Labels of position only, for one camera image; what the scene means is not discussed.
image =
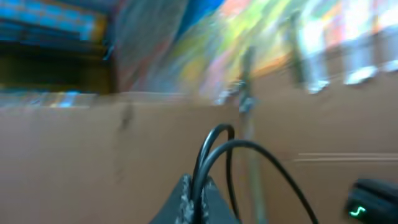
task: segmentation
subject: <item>glowing green symbol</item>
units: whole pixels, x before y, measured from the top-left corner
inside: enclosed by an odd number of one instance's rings
[[[349,214],[357,217],[361,212],[366,212],[366,209],[364,207],[359,206],[356,212],[350,212]]]

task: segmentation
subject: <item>looped black cable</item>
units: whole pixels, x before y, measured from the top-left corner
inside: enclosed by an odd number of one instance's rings
[[[295,183],[293,178],[289,175],[289,173],[283,168],[282,164],[266,149],[264,149],[262,146],[251,142],[251,141],[245,141],[245,140],[230,140],[226,143],[224,143],[221,146],[218,146],[215,150],[211,152],[211,154],[206,158],[204,161],[203,165],[200,167],[200,170],[197,172],[197,176],[195,177],[195,185],[193,186],[192,190],[192,200],[194,207],[200,207],[201,204],[201,190],[204,186],[205,180],[208,176],[208,173],[212,167],[212,165],[215,163],[217,158],[219,158],[220,155],[224,152],[231,151],[235,147],[246,147],[253,149],[260,154],[262,154],[264,157],[270,160],[270,162],[277,168],[277,170],[284,176],[286,181],[290,184],[290,186],[293,188],[293,191],[297,194],[298,199],[300,199],[302,205],[304,206],[304,209],[308,213],[308,216],[310,217],[312,223],[318,224],[318,219],[313,212],[310,204],[308,203],[307,199],[305,198],[303,192],[300,190],[298,185]]]
[[[192,174],[192,188],[195,186],[195,180],[198,175],[199,170],[202,168],[204,161],[209,155],[210,149],[218,136],[223,132],[228,132],[228,140],[232,140],[235,138],[235,130],[230,124],[219,124],[213,130],[210,131],[209,135],[201,145],[197,162],[195,164],[195,168]],[[232,151],[229,151],[226,156],[226,181],[228,186],[228,193],[229,199],[232,204],[232,208],[235,214],[235,217],[240,220],[239,217],[239,210],[238,210],[238,203],[236,201],[234,187],[233,187],[233,180],[232,180]]]

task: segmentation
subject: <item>wire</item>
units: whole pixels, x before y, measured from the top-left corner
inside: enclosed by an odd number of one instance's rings
[[[195,185],[193,186],[192,190],[192,200],[194,207],[200,207],[201,204],[201,190],[204,186],[205,179],[207,178],[207,175],[212,167],[212,165],[215,163],[217,158],[219,158],[220,155],[224,152],[232,151],[236,147],[247,147],[250,149],[253,149],[260,154],[262,154],[264,157],[270,160],[270,162],[277,168],[277,170],[284,176],[286,181],[290,184],[290,186],[293,188],[293,191],[296,193],[298,199],[300,199],[302,205],[304,206],[304,209],[308,213],[308,216],[310,217],[312,223],[318,224],[318,219],[313,212],[310,204],[308,203],[307,199],[305,198],[303,192],[300,190],[298,185],[295,183],[293,178],[289,175],[289,173],[285,170],[285,168],[282,166],[282,164],[266,149],[264,149],[262,146],[251,142],[251,141],[246,141],[246,140],[230,140],[226,143],[224,143],[221,146],[218,146],[215,150],[211,152],[211,154],[207,157],[207,159],[204,161],[203,165],[201,166],[200,170],[198,171],[198,174],[195,179]]]
[[[216,141],[217,137],[223,132],[227,131],[228,132],[228,140],[232,140],[235,138],[235,130],[230,124],[219,124],[217,127],[215,127],[213,130],[210,131],[209,135],[207,135],[207,138],[201,145],[198,157],[197,157],[197,162],[195,164],[195,168],[193,170],[192,174],[192,188],[195,186],[195,180],[197,177],[197,174],[201,167],[203,166],[204,161],[209,155],[210,149],[214,142]],[[240,220],[239,217],[239,210],[238,210],[238,203],[236,201],[235,197],[235,192],[234,192],[234,187],[233,187],[233,180],[232,180],[232,151],[228,151],[226,155],[226,182],[228,186],[228,193],[229,193],[229,199],[232,204],[232,209],[234,211],[235,217]]]

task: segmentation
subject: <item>brown cardboard surface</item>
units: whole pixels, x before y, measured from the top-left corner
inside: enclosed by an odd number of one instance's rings
[[[223,122],[239,133],[229,106],[0,108],[0,223],[148,223]],[[228,201],[224,167],[220,158],[211,175]],[[243,219],[251,222],[239,152],[233,170]]]
[[[382,43],[376,51],[377,44]],[[340,73],[345,56],[341,51],[329,58],[330,71],[337,73],[316,95],[296,87],[289,68],[253,86],[256,141],[283,161],[326,224],[346,223],[343,205],[356,179],[398,183],[398,76],[378,73],[367,83],[346,86]],[[309,223],[286,181],[267,161],[262,166],[269,223]]]

